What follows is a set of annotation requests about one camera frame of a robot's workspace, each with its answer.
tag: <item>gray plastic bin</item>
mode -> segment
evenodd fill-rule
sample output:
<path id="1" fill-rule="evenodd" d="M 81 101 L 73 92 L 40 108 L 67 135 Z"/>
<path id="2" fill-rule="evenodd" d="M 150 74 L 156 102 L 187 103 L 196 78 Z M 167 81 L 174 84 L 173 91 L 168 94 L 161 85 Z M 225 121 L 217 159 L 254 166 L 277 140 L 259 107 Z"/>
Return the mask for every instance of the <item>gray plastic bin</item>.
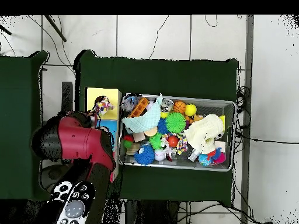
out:
<path id="1" fill-rule="evenodd" d="M 124 94 L 122 99 L 124 99 L 129 94 Z M 148 94 L 141 94 L 140 96 L 146 97 L 148 100 L 154 100 L 159 96 L 153 96 Z M 225 155 L 226 161 L 222 164 L 203 166 L 199 162 L 192 162 L 188 159 L 189 155 L 192 153 L 193 148 L 188 144 L 188 150 L 183 152 L 181 155 L 176 155 L 172 162 L 168 160 L 163 160 L 161 162 L 153 161 L 152 164 L 147 166 L 151 167 L 167 167 L 171 169 L 193 169 L 193 170 L 211 170 L 218 172 L 227 172 L 232 168 L 232 161 L 234 158 L 234 145 L 235 145 L 235 123 L 237 118 L 237 107 L 232 101 L 224 100 L 205 100 L 205 99 L 194 99 L 194 98 L 183 98 L 183 97 L 172 97 L 163 96 L 164 99 L 170 99 L 174 102 L 181 100 L 186 104 L 193 103 L 197 107 L 197 113 L 200 115 L 216 114 L 218 116 L 225 115 L 225 133 L 219 141 L 225 141 Z M 124 163 L 128 166 L 145 166 L 136 163 L 133 156 L 126 155 L 126 149 L 121 145 L 121 138 L 126 134 L 124 124 L 120 121 L 120 138 L 119 142 L 119 162 Z"/>

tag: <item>blue spiky ball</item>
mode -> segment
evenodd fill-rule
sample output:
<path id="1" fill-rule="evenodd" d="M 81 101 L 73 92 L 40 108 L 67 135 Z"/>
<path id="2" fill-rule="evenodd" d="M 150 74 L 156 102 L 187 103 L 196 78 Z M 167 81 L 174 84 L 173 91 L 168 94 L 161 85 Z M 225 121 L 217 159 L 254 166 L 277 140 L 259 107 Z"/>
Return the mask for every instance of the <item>blue spiky ball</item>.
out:
<path id="1" fill-rule="evenodd" d="M 140 147 L 139 151 L 135 153 L 134 157 L 137 163 L 149 165 L 155 160 L 155 151 L 151 145 L 144 144 Z"/>

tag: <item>red ball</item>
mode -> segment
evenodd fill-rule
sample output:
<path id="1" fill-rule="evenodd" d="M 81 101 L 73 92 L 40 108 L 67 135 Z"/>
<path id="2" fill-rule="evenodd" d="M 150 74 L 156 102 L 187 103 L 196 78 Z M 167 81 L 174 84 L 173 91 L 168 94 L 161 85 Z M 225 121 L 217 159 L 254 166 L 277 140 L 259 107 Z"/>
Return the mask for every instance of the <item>red ball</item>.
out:
<path id="1" fill-rule="evenodd" d="M 176 147 L 178 145 L 179 138 L 177 136 L 170 136 L 168 138 L 168 143 L 170 147 Z"/>
<path id="2" fill-rule="evenodd" d="M 132 136 L 124 136 L 124 140 L 130 141 L 130 142 L 134 142 L 134 138 Z"/>

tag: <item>orange basketball toy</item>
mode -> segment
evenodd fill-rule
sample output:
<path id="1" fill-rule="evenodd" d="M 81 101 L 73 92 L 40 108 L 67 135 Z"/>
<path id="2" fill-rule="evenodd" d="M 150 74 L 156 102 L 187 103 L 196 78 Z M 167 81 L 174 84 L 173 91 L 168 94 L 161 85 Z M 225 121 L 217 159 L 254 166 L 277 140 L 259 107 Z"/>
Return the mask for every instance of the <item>orange basketball toy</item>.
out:
<path id="1" fill-rule="evenodd" d="M 173 106 L 173 111 L 176 113 L 184 113 L 186 109 L 186 104 L 182 101 L 176 101 L 175 105 Z"/>

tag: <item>orange toy block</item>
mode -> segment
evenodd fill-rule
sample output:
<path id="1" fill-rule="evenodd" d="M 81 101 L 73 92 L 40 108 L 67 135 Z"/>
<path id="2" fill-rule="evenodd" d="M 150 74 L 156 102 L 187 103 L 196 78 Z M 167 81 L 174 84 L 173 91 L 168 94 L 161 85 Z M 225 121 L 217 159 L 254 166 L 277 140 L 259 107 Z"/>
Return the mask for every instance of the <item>orange toy block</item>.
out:
<path id="1" fill-rule="evenodd" d="M 141 113 L 144 111 L 144 109 L 147 107 L 149 101 L 147 98 L 142 98 L 137 106 L 135 107 L 135 109 L 130 113 L 129 117 L 133 118 L 133 117 L 138 117 L 141 115 Z"/>

